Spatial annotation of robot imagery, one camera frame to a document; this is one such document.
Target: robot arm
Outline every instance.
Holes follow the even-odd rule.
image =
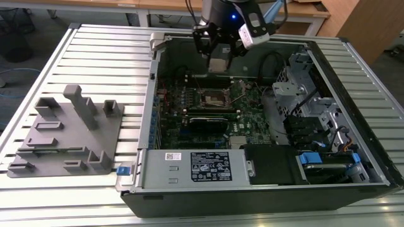
[[[276,3],[263,16],[259,4],[255,0],[204,0],[203,1],[203,23],[192,30],[196,49],[208,61],[218,44],[230,44],[230,57],[227,68],[230,68],[234,57],[244,56],[247,51],[256,45],[270,40],[270,35],[276,32],[272,23],[279,9],[286,0],[267,0]]]

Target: power supply label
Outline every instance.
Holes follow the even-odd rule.
[[[232,181],[228,152],[191,153],[191,179],[194,182]]]

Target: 3d printed holder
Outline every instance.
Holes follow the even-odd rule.
[[[124,105],[95,104],[79,85],[67,85],[71,103],[40,98],[31,127],[8,177],[102,175],[111,173]]]

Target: blue cable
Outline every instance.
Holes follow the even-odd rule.
[[[31,69],[31,68],[16,68],[16,69],[6,70],[6,71],[0,72],[0,74],[3,74],[3,73],[6,73],[6,72],[10,72],[10,71],[15,71],[15,70],[31,70],[31,71],[35,71],[35,72],[39,72],[39,73],[40,73],[40,70],[36,70],[36,69]]]
[[[24,98],[26,96],[6,96],[6,95],[0,94],[0,97],[4,97],[4,98]]]

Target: aluminum slotted table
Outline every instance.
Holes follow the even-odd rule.
[[[11,179],[8,164],[32,126],[40,97],[64,101],[63,88],[80,84],[94,102],[115,99],[126,104],[115,168],[136,160],[150,76],[152,32],[188,30],[82,25],[70,28],[28,92],[0,139],[0,226],[211,225],[211,226],[400,226],[403,192],[363,200],[335,211],[204,218],[138,218],[115,190],[116,173],[95,176]],[[338,38],[275,35],[278,39],[315,40],[404,174],[403,108],[363,62],[350,43]]]

